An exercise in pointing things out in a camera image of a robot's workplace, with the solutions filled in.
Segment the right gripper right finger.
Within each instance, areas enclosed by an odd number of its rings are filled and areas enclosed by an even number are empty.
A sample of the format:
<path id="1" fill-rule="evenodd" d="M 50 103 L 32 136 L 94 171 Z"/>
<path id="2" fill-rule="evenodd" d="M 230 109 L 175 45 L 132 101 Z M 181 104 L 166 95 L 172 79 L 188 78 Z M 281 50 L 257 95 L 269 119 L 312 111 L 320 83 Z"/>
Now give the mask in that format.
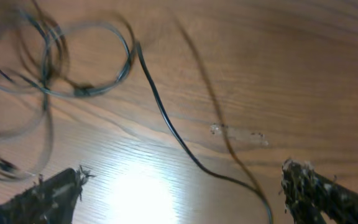
<path id="1" fill-rule="evenodd" d="M 295 223 L 358 223 L 358 194 L 315 172 L 307 163 L 287 159 L 281 185 Z"/>

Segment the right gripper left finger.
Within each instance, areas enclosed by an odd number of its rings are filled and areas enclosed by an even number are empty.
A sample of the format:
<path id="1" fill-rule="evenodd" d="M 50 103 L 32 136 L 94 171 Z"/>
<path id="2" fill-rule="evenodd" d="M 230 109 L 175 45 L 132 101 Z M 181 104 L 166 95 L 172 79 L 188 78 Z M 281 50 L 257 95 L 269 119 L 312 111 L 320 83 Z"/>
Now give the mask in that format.
<path id="1" fill-rule="evenodd" d="M 83 186 L 94 177 L 82 167 L 67 168 L 0 204 L 0 224 L 71 224 Z"/>

